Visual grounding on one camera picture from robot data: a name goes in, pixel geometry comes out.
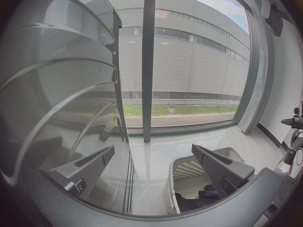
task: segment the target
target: white wall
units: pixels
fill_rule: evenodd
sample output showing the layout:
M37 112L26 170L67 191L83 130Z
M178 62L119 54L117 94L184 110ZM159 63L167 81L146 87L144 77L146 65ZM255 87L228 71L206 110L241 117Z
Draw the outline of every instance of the white wall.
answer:
M260 120L260 123L281 143L290 129L289 126L282 124L281 120L294 115L293 111L299 105L302 91L302 60L297 38L298 34L294 26L283 19L281 36L273 36L274 82L269 101Z

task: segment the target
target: wall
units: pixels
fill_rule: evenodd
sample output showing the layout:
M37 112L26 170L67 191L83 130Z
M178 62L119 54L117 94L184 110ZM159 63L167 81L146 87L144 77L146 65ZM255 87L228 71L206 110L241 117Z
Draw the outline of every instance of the wall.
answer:
M281 143L289 132L289 126L282 124L281 120L293 116L293 110L298 107L301 97L302 60L297 37L294 26L286 20L283 20L281 36L273 36L274 82L260 120L260 123Z
M141 11L144 0L110 0L119 12L124 28L142 26ZM190 15L220 27L250 47L249 35L234 21L219 11L195 0L156 0L156 9L165 9ZM155 27L171 28L214 40L250 60L250 52L227 34L186 17L156 12ZM119 36L119 64L122 91L141 91L142 35ZM237 59L193 41L155 36L153 91L215 93L242 96L249 66ZM140 100L127 100L138 103ZM237 104L188 100L195 104Z

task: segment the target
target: black baseboard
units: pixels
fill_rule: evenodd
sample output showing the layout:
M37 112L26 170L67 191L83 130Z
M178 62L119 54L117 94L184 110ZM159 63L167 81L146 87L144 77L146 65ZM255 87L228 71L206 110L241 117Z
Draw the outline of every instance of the black baseboard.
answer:
M271 141L272 141L277 147L280 147L280 146L282 145L282 147L283 147L285 150L288 149L288 146L287 146L287 144L286 144L284 141L283 141L282 144L281 144L281 143L277 140L277 138L276 138L272 133L270 133L270 132L268 131L268 129L265 128L262 124L258 123L258 124L257 124L257 127L258 127L264 134L266 134L266 136L267 136L268 138L270 138Z

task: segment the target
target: textured gripper pad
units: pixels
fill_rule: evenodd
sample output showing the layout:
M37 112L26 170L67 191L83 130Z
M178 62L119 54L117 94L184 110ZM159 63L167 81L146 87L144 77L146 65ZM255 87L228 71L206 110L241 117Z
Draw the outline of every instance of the textured gripper pad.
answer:
M112 148L103 156L104 165L107 165L113 155L115 154L115 147L112 146Z
M191 152L194 154L195 158L197 159L197 161L201 165L202 164L203 153L201 151L199 151L194 144L192 144Z

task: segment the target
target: road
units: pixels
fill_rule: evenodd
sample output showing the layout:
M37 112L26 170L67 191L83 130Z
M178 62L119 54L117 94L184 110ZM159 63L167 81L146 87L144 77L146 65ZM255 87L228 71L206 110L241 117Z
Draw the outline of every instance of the road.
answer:
M189 116L157 116L151 118L152 127L167 127L188 124L212 123L234 118L235 113L189 115ZM127 127L142 127L142 117L125 117Z

